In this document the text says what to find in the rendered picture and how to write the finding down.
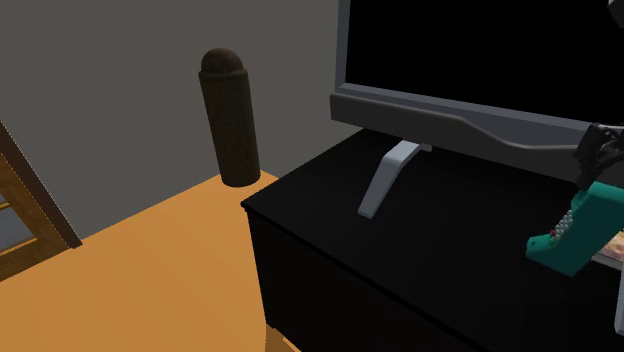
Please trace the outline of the teal telephone handset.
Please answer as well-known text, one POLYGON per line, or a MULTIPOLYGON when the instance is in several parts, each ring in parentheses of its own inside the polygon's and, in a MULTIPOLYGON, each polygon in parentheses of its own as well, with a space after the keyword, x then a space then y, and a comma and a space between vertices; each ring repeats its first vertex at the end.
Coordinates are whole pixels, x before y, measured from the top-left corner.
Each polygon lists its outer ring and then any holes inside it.
POLYGON ((574 276, 624 228, 624 189, 594 182, 579 190, 547 234, 530 237, 526 257, 574 276))

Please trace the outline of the grey flat screen television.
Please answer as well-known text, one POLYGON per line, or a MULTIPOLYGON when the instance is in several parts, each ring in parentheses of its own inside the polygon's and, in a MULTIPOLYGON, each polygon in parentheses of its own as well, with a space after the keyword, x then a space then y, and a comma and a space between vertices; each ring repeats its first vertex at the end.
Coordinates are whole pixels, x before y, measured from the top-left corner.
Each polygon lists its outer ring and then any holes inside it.
POLYGON ((624 0, 339 0, 331 116, 482 181, 569 187, 591 123, 624 122, 624 0))

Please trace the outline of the black television cabinet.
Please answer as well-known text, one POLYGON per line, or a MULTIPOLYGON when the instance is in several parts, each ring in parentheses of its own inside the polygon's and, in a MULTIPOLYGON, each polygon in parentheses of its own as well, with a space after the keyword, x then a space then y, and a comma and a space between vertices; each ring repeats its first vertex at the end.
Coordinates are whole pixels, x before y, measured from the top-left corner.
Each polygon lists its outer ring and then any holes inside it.
POLYGON ((395 144, 360 131, 244 201, 271 327, 301 352, 624 352, 615 269, 525 255, 571 182, 438 148, 365 218, 395 144))

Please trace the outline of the dark brown cylindrical speaker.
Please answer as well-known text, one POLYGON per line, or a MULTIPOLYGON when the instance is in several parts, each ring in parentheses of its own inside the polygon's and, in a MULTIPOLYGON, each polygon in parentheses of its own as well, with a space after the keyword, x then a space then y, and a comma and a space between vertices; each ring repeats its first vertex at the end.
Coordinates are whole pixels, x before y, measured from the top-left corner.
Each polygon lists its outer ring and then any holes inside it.
POLYGON ((222 182, 246 187, 260 178, 248 71, 225 48, 207 51, 198 72, 222 182))

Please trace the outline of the brown wooden frame furniture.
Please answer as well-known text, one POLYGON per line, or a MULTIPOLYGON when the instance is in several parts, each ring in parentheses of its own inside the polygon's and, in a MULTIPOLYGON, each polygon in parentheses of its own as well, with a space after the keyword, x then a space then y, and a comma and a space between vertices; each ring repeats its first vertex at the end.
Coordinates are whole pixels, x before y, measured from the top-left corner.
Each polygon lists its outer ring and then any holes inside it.
POLYGON ((82 245, 57 203, 0 121, 0 238, 23 226, 27 236, 0 246, 0 282, 82 245))

